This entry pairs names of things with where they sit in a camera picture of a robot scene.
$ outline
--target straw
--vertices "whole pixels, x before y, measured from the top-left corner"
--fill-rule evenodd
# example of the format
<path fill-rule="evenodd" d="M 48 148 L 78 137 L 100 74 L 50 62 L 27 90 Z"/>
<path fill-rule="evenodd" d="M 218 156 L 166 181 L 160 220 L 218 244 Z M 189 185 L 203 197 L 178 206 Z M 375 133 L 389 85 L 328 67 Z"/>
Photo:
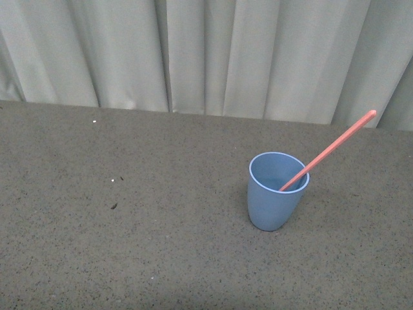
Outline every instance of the straw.
<path fill-rule="evenodd" d="M 366 125 L 369 121 L 371 121 L 377 112 L 376 110 L 368 111 L 362 118 L 355 122 L 353 126 L 347 129 L 335 142 L 331 143 L 320 155 L 314 158 L 307 166 L 303 168 L 299 173 L 297 173 L 290 181 L 288 181 L 279 191 L 283 192 L 288 189 L 291 185 L 293 185 L 297 180 L 299 180 L 304 174 L 308 171 L 313 169 L 320 161 L 326 158 L 333 150 L 338 148 L 341 144 L 343 144 L 349 137 L 355 134 L 360 128 Z"/>

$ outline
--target curtain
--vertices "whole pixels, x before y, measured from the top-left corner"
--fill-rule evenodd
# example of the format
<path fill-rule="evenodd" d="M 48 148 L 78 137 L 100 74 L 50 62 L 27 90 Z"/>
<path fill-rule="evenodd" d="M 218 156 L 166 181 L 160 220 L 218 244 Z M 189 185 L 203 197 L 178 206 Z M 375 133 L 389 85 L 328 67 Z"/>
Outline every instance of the curtain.
<path fill-rule="evenodd" d="M 0 99 L 413 130 L 413 1 L 0 0 Z"/>

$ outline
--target pink straw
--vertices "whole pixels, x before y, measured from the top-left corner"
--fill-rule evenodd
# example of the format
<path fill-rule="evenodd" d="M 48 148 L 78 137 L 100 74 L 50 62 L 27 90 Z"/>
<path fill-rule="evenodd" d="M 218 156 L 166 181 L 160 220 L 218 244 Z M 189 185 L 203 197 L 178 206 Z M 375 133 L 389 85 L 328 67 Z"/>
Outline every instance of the pink straw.
<path fill-rule="evenodd" d="M 369 121 L 371 121 L 377 112 L 376 110 L 368 111 L 361 119 L 355 122 L 353 126 L 347 129 L 335 142 L 331 143 L 320 155 L 314 158 L 307 166 L 303 168 L 299 173 L 297 173 L 290 181 L 288 181 L 282 188 L 280 188 L 280 192 L 285 191 L 291 185 L 293 185 L 298 179 L 300 179 L 304 174 L 308 171 L 313 169 L 320 161 L 326 158 L 333 150 L 338 148 L 343 142 L 345 142 L 349 137 L 355 134 L 360 128 L 366 125 Z"/>

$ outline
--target table surface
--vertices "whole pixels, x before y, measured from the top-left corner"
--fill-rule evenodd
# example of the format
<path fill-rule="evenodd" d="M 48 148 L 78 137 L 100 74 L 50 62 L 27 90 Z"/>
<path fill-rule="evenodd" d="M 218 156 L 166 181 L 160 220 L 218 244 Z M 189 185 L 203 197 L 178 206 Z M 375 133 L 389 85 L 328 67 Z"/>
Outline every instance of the table surface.
<path fill-rule="evenodd" d="M 344 127 L 0 107 L 1 309 L 413 307 L 411 132 L 362 129 L 264 232 L 249 161 L 308 163 Z"/>

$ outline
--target cup rim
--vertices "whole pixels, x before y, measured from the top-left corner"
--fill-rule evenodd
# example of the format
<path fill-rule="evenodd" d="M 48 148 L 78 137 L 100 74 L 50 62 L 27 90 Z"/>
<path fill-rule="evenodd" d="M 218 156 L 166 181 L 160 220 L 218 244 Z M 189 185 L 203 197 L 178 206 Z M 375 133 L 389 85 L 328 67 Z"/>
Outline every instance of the cup rim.
<path fill-rule="evenodd" d="M 253 163 L 257 158 L 259 158 L 260 156 L 266 155 L 266 154 L 279 154 L 279 155 L 284 155 L 284 156 L 287 156 L 287 157 L 289 157 L 289 158 L 292 158 L 293 160 L 295 160 L 296 162 L 298 162 L 300 165 L 303 166 L 303 168 L 305 167 L 305 165 L 304 165 L 300 160 L 298 160 L 297 158 L 295 158 L 295 157 L 293 157 L 293 156 L 291 156 L 291 155 L 289 155 L 289 154 L 282 153 L 282 152 L 265 152 L 265 153 L 258 154 L 256 157 L 252 158 L 252 160 L 251 160 L 251 162 L 250 162 L 250 166 L 249 166 L 249 171 L 250 171 L 250 176 L 252 177 L 252 179 L 253 179 L 259 186 L 261 186 L 262 188 L 264 188 L 264 189 L 266 189 L 266 190 L 268 190 L 268 191 L 270 191 L 270 192 L 276 192 L 276 193 L 278 193 L 278 194 L 294 194 L 294 193 L 296 193 L 296 192 L 302 191 L 302 190 L 308 185 L 308 183 L 309 183 L 309 181 L 310 181 L 310 174 L 309 174 L 309 173 L 306 173 L 306 174 L 305 174 L 305 175 L 307 176 L 306 182 L 305 182 L 300 188 L 298 188 L 298 189 L 296 189 L 296 190 L 294 190 L 294 191 L 281 192 L 281 191 L 277 191 L 277 190 L 275 190 L 275 189 L 270 189 L 269 187 L 266 187 L 266 186 L 264 186 L 263 184 L 261 184 L 260 182 L 258 182 L 258 180 L 256 179 L 256 177 L 252 174 L 251 166 L 252 166 L 252 163 Z"/>

